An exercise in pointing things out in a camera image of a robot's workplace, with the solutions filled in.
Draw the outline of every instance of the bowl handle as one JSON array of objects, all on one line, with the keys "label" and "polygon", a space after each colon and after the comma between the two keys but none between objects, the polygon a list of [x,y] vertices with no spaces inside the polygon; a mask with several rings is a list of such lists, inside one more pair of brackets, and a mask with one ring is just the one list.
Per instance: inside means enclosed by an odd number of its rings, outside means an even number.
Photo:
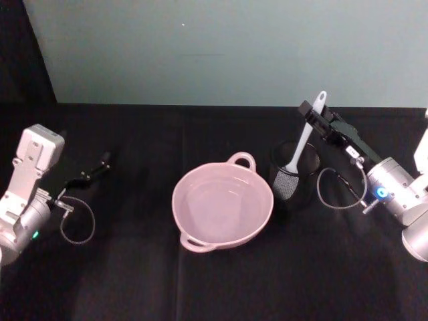
[{"label": "bowl handle", "polygon": [[239,159],[245,159],[249,163],[249,169],[255,172],[254,157],[252,157],[252,155],[247,152],[237,152],[236,154],[233,154],[232,157],[229,158],[227,162],[235,164]]},{"label": "bowl handle", "polygon": [[181,233],[180,235],[181,245],[184,246],[189,251],[196,252],[196,253],[206,253],[206,252],[213,251],[215,249],[215,245],[213,244],[195,245],[195,244],[199,244],[199,242],[191,240],[193,243],[190,243],[189,239],[190,237],[188,235]]}]

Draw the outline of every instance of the teal wall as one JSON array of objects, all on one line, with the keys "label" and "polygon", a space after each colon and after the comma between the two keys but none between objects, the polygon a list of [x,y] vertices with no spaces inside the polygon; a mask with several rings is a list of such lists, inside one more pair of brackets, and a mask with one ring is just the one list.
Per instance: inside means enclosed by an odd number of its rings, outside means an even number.
[{"label": "teal wall", "polygon": [[59,102],[428,103],[428,1],[26,0]]}]

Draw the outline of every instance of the black cup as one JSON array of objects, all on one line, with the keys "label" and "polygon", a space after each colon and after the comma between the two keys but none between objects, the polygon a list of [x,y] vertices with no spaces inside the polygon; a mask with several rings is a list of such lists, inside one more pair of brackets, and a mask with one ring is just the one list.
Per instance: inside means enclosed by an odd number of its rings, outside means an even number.
[{"label": "black cup", "polygon": [[281,142],[271,149],[269,185],[274,193],[275,207],[295,211],[305,207],[316,188],[321,161],[316,149],[306,144],[297,164],[298,174],[285,169],[291,161],[297,142]]}]

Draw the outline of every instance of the black table surface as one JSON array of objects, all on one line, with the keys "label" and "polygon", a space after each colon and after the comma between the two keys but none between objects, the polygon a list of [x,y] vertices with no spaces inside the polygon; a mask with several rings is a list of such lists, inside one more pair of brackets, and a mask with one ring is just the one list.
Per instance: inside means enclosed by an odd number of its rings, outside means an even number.
[{"label": "black table surface", "polygon": [[[424,110],[335,111],[379,155],[417,174]],[[95,212],[91,242],[66,243],[61,214],[53,213],[21,257],[2,268],[2,320],[428,320],[428,265],[407,253],[403,228],[381,206],[363,215],[360,207],[335,211],[313,197],[303,210],[274,211],[241,247],[196,254],[180,246],[171,211],[179,179],[240,150],[255,157],[266,179],[270,147],[300,135],[297,108],[3,105],[3,191],[21,132],[35,123],[67,131],[52,182],[90,168],[106,150],[112,170],[74,194]],[[311,140],[324,166],[353,179],[343,157],[315,134]]]}]

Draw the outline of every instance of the pink bowl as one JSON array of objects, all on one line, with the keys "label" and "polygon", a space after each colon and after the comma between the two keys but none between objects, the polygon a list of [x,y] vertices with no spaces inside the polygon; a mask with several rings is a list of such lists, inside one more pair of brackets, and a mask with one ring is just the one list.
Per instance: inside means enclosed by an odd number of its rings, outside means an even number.
[{"label": "pink bowl", "polygon": [[[249,168],[235,164],[245,159]],[[181,244],[197,253],[244,244],[268,222],[274,206],[269,185],[256,173],[254,158],[234,154],[188,172],[173,193]]]}]

